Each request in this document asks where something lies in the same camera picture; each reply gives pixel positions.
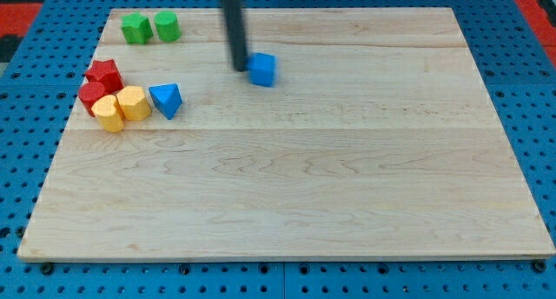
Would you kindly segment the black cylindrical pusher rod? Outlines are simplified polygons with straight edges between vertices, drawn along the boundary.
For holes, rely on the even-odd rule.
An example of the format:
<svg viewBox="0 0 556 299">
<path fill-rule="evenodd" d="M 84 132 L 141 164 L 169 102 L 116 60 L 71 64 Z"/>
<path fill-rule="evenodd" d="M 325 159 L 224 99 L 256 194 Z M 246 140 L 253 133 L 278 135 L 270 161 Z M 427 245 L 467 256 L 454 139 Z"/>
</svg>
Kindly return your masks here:
<svg viewBox="0 0 556 299">
<path fill-rule="evenodd" d="M 242 72 L 246 70 L 248 61 L 242 0 L 221 0 L 221 4 L 232 66 L 236 71 Z"/>
</svg>

